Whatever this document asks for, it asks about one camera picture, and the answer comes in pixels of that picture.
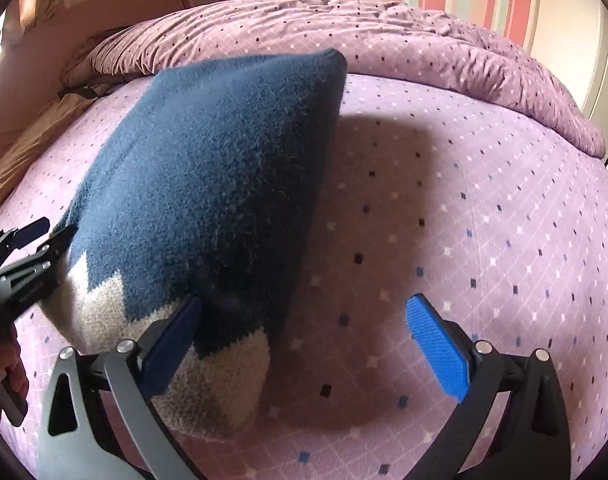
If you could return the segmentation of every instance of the human hand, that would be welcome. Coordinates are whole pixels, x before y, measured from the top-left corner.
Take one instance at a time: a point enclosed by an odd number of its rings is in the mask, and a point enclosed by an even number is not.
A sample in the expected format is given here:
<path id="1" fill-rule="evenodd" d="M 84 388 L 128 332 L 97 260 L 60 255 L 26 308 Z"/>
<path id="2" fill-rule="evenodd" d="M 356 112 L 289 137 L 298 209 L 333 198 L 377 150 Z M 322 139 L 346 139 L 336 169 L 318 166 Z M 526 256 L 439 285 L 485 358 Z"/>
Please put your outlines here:
<path id="1" fill-rule="evenodd" d="M 21 348 L 17 342 L 17 330 L 12 326 L 8 339 L 0 341 L 0 372 L 6 371 L 11 388 L 25 399 L 28 394 L 28 378 L 20 358 Z"/>

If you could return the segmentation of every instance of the pink comforter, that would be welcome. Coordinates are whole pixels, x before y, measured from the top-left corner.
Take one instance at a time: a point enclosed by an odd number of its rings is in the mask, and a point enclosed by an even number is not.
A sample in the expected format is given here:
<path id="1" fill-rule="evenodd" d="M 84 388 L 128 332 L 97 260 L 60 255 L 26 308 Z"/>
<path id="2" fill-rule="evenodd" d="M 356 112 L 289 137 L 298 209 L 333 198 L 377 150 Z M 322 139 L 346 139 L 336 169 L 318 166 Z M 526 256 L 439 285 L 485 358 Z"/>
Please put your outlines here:
<path id="1" fill-rule="evenodd" d="M 599 131 L 570 92 L 511 40 L 437 10 L 376 0 L 234 0 L 180 10 L 102 41 L 65 75 L 155 74 L 217 57 L 334 47 L 349 72 L 450 89 L 552 128 L 593 156 Z"/>

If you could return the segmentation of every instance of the blue pillow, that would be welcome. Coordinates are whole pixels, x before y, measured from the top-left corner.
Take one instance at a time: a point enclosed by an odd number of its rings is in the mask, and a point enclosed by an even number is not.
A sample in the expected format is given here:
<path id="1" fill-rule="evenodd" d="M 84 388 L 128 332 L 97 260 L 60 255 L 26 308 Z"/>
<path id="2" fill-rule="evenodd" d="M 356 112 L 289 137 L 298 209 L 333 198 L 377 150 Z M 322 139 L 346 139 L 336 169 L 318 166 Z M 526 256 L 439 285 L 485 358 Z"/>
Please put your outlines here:
<path id="1" fill-rule="evenodd" d="M 78 232 L 64 286 L 44 310 L 84 351 L 136 338 L 188 294 L 202 300 L 193 361 L 158 407 L 172 428 L 227 433 L 257 404 L 297 283 L 346 68 L 326 50 L 159 73 L 58 225 Z M 225 369 L 223 394 L 213 382 Z M 244 416 L 236 388 L 254 397 Z"/>

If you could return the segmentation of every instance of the dark blue gripper pad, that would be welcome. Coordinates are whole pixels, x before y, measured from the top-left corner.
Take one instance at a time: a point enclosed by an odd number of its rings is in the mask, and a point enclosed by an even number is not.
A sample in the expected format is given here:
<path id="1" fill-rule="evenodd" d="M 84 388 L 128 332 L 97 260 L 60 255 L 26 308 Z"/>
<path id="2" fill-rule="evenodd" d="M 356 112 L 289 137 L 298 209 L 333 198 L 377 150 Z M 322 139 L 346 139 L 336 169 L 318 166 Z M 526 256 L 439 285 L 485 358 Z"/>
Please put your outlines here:
<path id="1" fill-rule="evenodd" d="M 470 387 L 468 361 L 443 328 L 443 320 L 421 294 L 406 303 L 406 324 L 447 395 L 461 402 Z"/>
<path id="2" fill-rule="evenodd" d="M 57 228 L 76 224 L 92 290 L 119 271 L 128 322 L 197 296 L 212 354 L 282 329 L 338 119 L 336 50 L 159 73 L 104 144 Z"/>

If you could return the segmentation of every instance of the bed sheet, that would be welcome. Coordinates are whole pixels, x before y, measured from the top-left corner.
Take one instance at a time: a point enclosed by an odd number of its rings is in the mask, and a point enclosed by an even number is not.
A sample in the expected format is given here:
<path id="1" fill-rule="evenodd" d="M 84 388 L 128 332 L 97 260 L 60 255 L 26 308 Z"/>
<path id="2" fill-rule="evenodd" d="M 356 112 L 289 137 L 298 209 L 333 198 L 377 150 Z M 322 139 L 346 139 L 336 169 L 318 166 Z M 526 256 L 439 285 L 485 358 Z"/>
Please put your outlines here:
<path id="1" fill-rule="evenodd" d="M 100 99 L 60 137 L 0 228 L 56 222 L 149 81 Z M 403 478 L 455 406 L 404 324 L 405 300 L 423 292 L 500 351 L 549 349 L 576 477 L 608 437 L 608 172 L 517 112 L 421 84 L 349 75 L 340 113 L 257 420 L 223 442 L 180 443 L 210 480 Z M 35 471 L 40 397 L 65 341 L 37 308 L 18 332 L 30 415 L 2 432 Z"/>

